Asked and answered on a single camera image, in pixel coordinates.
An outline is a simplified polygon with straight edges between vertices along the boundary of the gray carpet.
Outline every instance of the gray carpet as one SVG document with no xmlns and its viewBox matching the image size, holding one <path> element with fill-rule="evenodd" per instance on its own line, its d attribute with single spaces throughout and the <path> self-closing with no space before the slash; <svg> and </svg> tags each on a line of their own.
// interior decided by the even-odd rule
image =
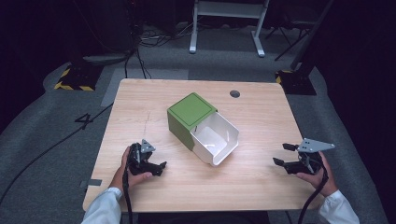
<svg viewBox="0 0 396 224">
<path fill-rule="evenodd" d="M 289 69 L 298 46 L 279 61 L 274 58 L 287 47 L 280 33 L 261 40 L 266 53 L 259 58 L 248 27 L 204 30 L 198 34 L 197 52 L 189 54 L 190 37 L 161 47 L 140 47 L 140 56 L 152 78 L 275 82 L 274 72 Z M 111 104 L 117 83 L 124 77 L 123 63 L 105 67 L 96 91 L 63 91 L 53 87 L 67 63 L 48 74 L 46 93 L 26 107 L 0 136 L 0 192 L 29 162 L 76 130 L 74 120 L 92 116 Z M 128 62 L 128 77 L 143 78 L 139 62 Z M 330 142 L 326 152 L 337 184 L 348 197 L 361 223 L 387 223 L 375 185 L 351 142 L 347 130 L 326 94 L 326 83 L 318 70 L 310 75 L 317 96 L 288 95 L 291 109 L 304 137 Z M 0 223 L 79 223 L 83 216 L 85 189 L 105 132 L 109 108 L 87 128 L 62 142 L 34 162 L 15 182 L 0 205 Z M 297 223 L 300 211 L 290 211 Z M 269 212 L 271 223 L 289 223 L 283 211 Z M 304 223 L 316 222 L 316 211 L 308 211 Z"/>
</svg>

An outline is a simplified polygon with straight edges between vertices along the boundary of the green lid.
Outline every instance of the green lid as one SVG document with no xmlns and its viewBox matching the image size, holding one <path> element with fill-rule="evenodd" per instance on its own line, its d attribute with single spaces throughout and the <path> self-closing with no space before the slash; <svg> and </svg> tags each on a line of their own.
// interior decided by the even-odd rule
<svg viewBox="0 0 396 224">
<path fill-rule="evenodd" d="M 204 98 L 193 92 L 176 104 L 169 107 L 168 111 L 188 130 L 197 126 L 217 109 Z"/>
</svg>

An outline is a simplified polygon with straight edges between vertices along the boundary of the person's right hand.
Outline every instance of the person's right hand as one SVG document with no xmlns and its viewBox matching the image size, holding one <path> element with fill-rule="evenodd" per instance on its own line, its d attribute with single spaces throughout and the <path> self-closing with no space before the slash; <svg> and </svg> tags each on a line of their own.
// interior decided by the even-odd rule
<svg viewBox="0 0 396 224">
<path fill-rule="evenodd" d="M 319 152 L 324 167 L 326 167 L 327 174 L 329 176 L 329 180 L 327 183 L 324 185 L 322 191 L 320 192 L 324 197 L 327 197 L 334 192 L 338 190 L 337 186 L 335 185 L 335 180 L 332 175 L 332 168 L 330 167 L 329 163 L 327 162 L 326 158 L 324 157 L 323 153 L 320 151 Z M 299 177 L 302 180 L 305 180 L 306 182 L 310 183 L 315 189 L 318 188 L 320 185 L 322 178 L 323 178 L 323 169 L 320 169 L 317 174 L 315 175 L 308 175 L 305 173 L 298 173 L 296 174 L 297 177 Z"/>
</svg>

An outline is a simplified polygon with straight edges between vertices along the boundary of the white stand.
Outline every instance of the white stand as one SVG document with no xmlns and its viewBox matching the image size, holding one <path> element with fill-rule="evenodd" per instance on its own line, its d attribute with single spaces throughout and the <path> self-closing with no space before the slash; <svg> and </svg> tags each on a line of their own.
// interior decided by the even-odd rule
<svg viewBox="0 0 396 224">
<path fill-rule="evenodd" d="M 259 57 L 264 57 L 259 35 L 262 29 L 265 13 L 268 8 L 268 0 L 264 4 L 242 4 L 242 3 L 224 3 L 224 2 L 206 2 L 195 0 L 192 35 L 190 42 L 190 53 L 195 53 L 197 48 L 197 23 L 198 15 L 202 16 L 221 16 L 221 17 L 238 17 L 259 19 L 256 31 L 252 31 L 252 37 Z"/>
</svg>

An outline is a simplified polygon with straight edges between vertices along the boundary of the chair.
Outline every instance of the chair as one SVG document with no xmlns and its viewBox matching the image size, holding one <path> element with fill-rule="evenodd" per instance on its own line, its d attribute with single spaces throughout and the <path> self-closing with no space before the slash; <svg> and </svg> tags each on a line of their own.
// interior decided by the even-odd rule
<svg viewBox="0 0 396 224">
<path fill-rule="evenodd" d="M 298 44 L 304 37 L 309 35 L 309 32 L 317 24 L 320 16 L 320 11 L 315 5 L 309 4 L 307 1 L 289 0 L 282 3 L 279 7 L 279 23 L 271 31 L 265 39 L 268 39 L 276 30 L 280 30 L 283 36 L 289 43 L 289 47 L 280 53 L 276 58 L 277 61 L 291 48 Z M 300 31 L 298 38 L 291 43 L 282 28 L 298 29 Z"/>
</svg>

